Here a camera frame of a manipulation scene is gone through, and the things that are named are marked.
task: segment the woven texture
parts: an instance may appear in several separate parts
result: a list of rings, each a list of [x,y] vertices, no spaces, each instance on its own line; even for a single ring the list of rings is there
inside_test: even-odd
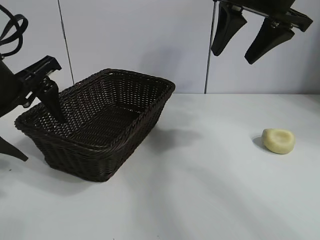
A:
[[[66,123],[57,122],[40,103],[15,126],[53,169],[105,182],[155,126],[174,89],[162,78],[105,69],[59,94]]]

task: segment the basket rim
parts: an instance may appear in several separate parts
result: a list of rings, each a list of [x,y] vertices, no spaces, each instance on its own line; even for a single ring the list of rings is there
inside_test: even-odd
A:
[[[116,72],[130,74],[130,75],[136,75],[136,76],[140,76],[140,77],[146,77],[146,78],[149,78],[151,81],[157,80],[157,81],[166,83],[167,87],[156,100],[154,100],[148,107],[146,107],[145,110],[130,125],[128,125],[117,137],[115,137],[114,140],[112,140],[110,143],[108,143],[106,145],[91,145],[91,144],[87,144],[87,143],[81,143],[81,142],[78,142],[78,141],[75,141],[72,139],[67,139],[65,137],[62,137],[62,136],[56,134],[56,133],[46,131],[43,128],[35,127],[33,124],[26,123],[25,119],[28,115],[30,115],[33,112],[36,112],[40,108],[45,108],[45,106],[42,103],[38,103],[37,105],[30,108],[28,111],[26,111],[26,112],[22,113],[20,116],[18,116],[14,122],[16,125],[16,128],[23,131],[23,132],[24,132],[24,130],[22,130],[22,129],[27,128],[28,132],[32,131],[32,132],[40,133],[43,137],[47,138],[47,139],[43,138],[42,141],[50,142],[51,144],[55,144],[54,142],[52,142],[52,140],[57,140],[59,142],[64,142],[68,145],[77,146],[78,148],[82,148],[82,149],[86,149],[87,151],[89,150],[89,151],[94,151],[94,152],[97,152],[97,151],[104,152],[110,148],[114,149],[114,146],[119,144],[121,140],[127,138],[127,140],[124,143],[122,143],[121,145],[119,145],[115,149],[120,148],[121,146],[125,145],[126,142],[130,139],[130,137],[132,136],[132,133],[135,130],[137,130],[138,127],[140,127],[140,123],[142,121],[146,120],[148,115],[153,114],[154,111],[157,110],[161,106],[160,103],[165,103],[170,98],[170,96],[172,95],[172,93],[174,92],[174,90],[176,88],[176,85],[173,82],[171,82],[167,79],[161,78],[161,77],[151,76],[151,75],[138,73],[138,72],[134,72],[134,71],[129,71],[129,70],[106,68],[106,69],[103,69],[97,73],[92,74],[91,76],[85,78],[82,81],[77,82],[75,85],[64,89],[63,91],[61,91],[59,93],[59,97],[64,97],[64,96],[74,92],[77,88],[80,88],[83,85],[89,84],[91,81],[94,81],[105,74],[112,74],[112,73],[116,73]]]

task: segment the white table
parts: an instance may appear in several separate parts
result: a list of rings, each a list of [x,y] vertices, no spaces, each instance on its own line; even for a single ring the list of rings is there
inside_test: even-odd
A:
[[[319,240],[320,96],[175,94],[146,140],[106,183],[0,156],[1,240]],[[288,155],[257,138],[296,134]]]

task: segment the white wall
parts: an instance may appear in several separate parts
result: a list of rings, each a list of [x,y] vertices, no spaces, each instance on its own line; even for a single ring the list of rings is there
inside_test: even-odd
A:
[[[62,90],[72,85],[66,46],[61,28],[58,2],[56,0],[2,0],[1,5],[13,15],[22,14],[29,20],[29,26],[23,34],[22,49],[15,55],[4,59],[13,73],[30,66],[46,55],[55,57],[62,70],[54,72],[50,77]],[[0,31],[9,18],[0,12]],[[18,41],[0,46],[0,52],[9,52],[16,47]]]
[[[75,81],[105,68],[203,93],[212,0],[60,0]]]
[[[320,93],[320,1],[296,0],[293,8],[314,20],[292,40],[274,48],[253,65],[245,53],[262,25],[263,17],[245,12],[248,23],[224,52],[211,57],[209,93]]]

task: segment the screw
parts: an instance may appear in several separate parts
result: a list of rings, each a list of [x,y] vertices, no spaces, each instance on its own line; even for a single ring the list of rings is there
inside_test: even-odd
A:
[[[279,23],[278,21],[273,21],[273,22],[271,23],[271,27],[272,27],[273,29],[277,28],[279,25],[280,25],[280,23]]]
[[[25,104],[23,104],[22,106],[26,109],[26,108],[30,107],[30,102],[27,101],[27,102],[26,102]]]

